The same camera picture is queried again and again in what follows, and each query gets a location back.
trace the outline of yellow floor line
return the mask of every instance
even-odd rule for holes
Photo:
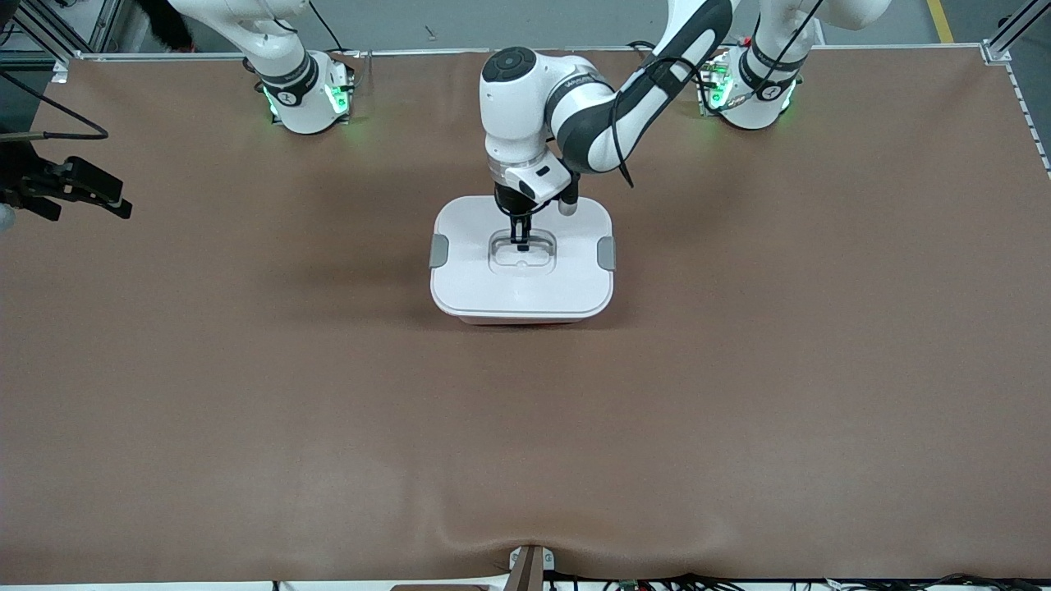
[[[937,39],[942,43],[952,43],[952,30],[949,28],[949,21],[945,18],[942,0],[927,0],[927,7],[930,8],[930,18],[934,19],[934,29],[937,30]]]

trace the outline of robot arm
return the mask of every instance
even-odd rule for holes
[[[807,16],[812,13],[832,26],[858,30],[872,24],[889,4],[890,0],[760,0],[761,18],[751,45],[730,53],[731,98],[726,108],[716,110],[745,129],[772,124],[786,108],[817,39],[818,23]]]
[[[551,57],[524,47],[494,55],[481,73],[479,98],[490,170],[500,206],[522,215],[560,199],[579,174],[621,165],[651,123],[675,99],[729,32],[738,0],[668,0],[664,35],[643,64],[615,90],[578,56]],[[559,160],[548,147],[554,136]]]
[[[171,0],[236,45],[263,81],[271,109],[290,130],[316,134],[348,115],[347,66],[307,52],[288,22],[308,0]]]

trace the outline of black cable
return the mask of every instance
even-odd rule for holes
[[[7,72],[4,70],[4,69],[2,69],[2,68],[0,68],[0,77],[2,77],[4,80],[11,82],[12,84],[18,86],[19,88],[25,90],[26,93],[33,95],[37,99],[39,99],[39,100],[41,100],[41,101],[43,101],[43,102],[51,105],[53,107],[61,110],[62,113],[68,115],[69,117],[73,117],[77,121],[80,121],[84,125],[87,125],[88,127],[90,127],[91,129],[95,129],[97,131],[96,134],[62,134],[62,133],[54,133],[54,131],[43,131],[42,133],[42,135],[44,137],[43,139],[45,139],[45,140],[105,140],[106,138],[109,137],[109,131],[106,131],[105,129],[103,129],[101,125],[99,125],[97,123],[94,123],[92,121],[90,121],[86,117],[83,117],[82,115],[74,113],[73,109],[66,108],[65,106],[60,105],[59,103],[53,101],[51,99],[48,99],[47,97],[41,95],[40,93],[34,90],[33,88],[26,86],[21,81],[19,81],[17,78],[15,78],[14,76],[7,74]]]
[[[11,23],[11,26],[3,29],[3,32],[0,33],[0,35],[4,36],[3,40],[0,41],[0,47],[3,47],[8,41],[11,41],[11,36],[15,35],[15,23]]]
[[[610,583],[609,578],[589,578],[586,576],[579,576],[576,574],[565,574],[564,572],[558,572],[557,570],[545,570],[543,571],[544,580],[555,580],[555,582],[574,582],[574,583]]]
[[[652,68],[669,62],[673,64],[684,64],[689,68],[691,78],[700,80],[700,65],[691,63],[689,60],[680,56],[667,56],[647,63],[642,68],[642,76],[648,76]],[[621,97],[623,97],[623,93],[620,90],[617,90],[617,94],[613,96],[613,105],[610,107],[610,126],[613,128],[613,147],[617,150],[617,161],[619,162],[617,169],[620,170],[620,176],[624,178],[627,186],[635,188],[635,181],[632,180],[632,174],[627,170],[627,159],[624,158],[624,151],[620,148],[620,137],[617,134],[617,107],[620,106]]]
[[[343,43],[339,42],[339,39],[336,38],[336,36],[335,36],[334,33],[332,33],[332,27],[329,26],[328,22],[325,21],[325,17],[323,17],[322,14],[317,12],[317,7],[314,6],[313,0],[311,0],[310,2],[308,2],[308,4],[310,4],[310,9],[314,12],[314,16],[317,17],[318,21],[321,21],[322,26],[324,26],[325,30],[327,30],[329,33],[329,37],[332,38],[332,42],[335,43],[335,49],[329,49],[329,50],[330,52],[346,52],[347,48],[343,46]]]
[[[966,573],[954,573],[943,576],[937,580],[919,585],[911,585],[905,580],[872,580],[864,578],[847,579],[841,583],[843,583],[842,591],[925,591],[935,585],[973,585],[991,587],[998,591],[1011,591],[1015,587],[1013,583]]]
[[[298,35],[298,33],[300,33],[300,30],[298,30],[297,28],[292,28],[292,27],[290,27],[290,26],[285,26],[285,25],[284,25],[284,23],[282,23],[282,22],[281,22],[280,20],[277,20],[277,19],[273,19],[273,24],[275,24],[275,25],[280,26],[281,28],[284,28],[285,30],[287,30],[287,32],[289,32],[289,33],[294,33],[294,34],[296,34],[296,35]]]
[[[678,585],[683,591],[744,591],[735,583],[725,578],[702,576],[698,574],[684,574],[671,578],[651,579],[651,583],[661,583],[666,586]]]
[[[635,41],[632,41],[631,43],[627,44],[627,46],[631,47],[631,48],[633,48],[633,49],[636,49],[636,50],[639,47],[642,47],[642,48],[645,48],[645,49],[650,49],[651,52],[653,52],[653,50],[655,50],[657,48],[657,45],[654,45],[653,43],[651,43],[648,41],[643,41],[642,39],[637,39]],[[698,84],[701,84],[701,77],[700,76],[697,76],[694,80]]]

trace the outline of metal frame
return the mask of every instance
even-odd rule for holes
[[[1049,8],[1051,0],[1026,0],[1026,3],[1015,11],[991,38],[982,42],[982,56],[986,63],[1002,64],[1011,61],[1008,49]]]
[[[0,54],[0,64],[6,72],[47,72],[55,66],[55,58],[44,52],[17,52]]]
[[[102,9],[96,19],[91,37],[85,41],[58,13],[43,0],[22,0],[15,13],[14,21],[22,32],[33,39],[40,52],[28,56],[3,54],[2,59],[8,66],[39,67],[46,63],[50,67],[56,63],[56,82],[64,82],[64,73],[70,60],[85,54],[104,50],[109,41],[114,16],[122,0],[103,0]]]
[[[915,45],[815,45],[815,50],[827,49],[959,49],[980,48],[981,43],[924,43]],[[352,58],[368,59],[371,57],[393,56],[441,56],[451,54],[492,54],[496,49],[490,47],[465,47],[455,49],[380,49],[347,50],[343,55]],[[637,52],[626,45],[592,45],[558,48],[538,48],[538,52]],[[168,62],[168,61],[230,61],[242,60],[245,55],[235,52],[217,52],[210,54],[78,54],[79,59],[92,62]]]

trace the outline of brown table surface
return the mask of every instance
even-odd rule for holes
[[[594,56],[611,79],[633,53]],[[238,62],[84,63],[49,142],[125,182],[0,238],[0,580],[1051,575],[1051,185],[975,48],[823,50],[744,133],[680,98],[618,175],[607,310],[439,312],[491,190],[485,56],[377,58],[353,124]],[[44,110],[38,127],[69,128]]]

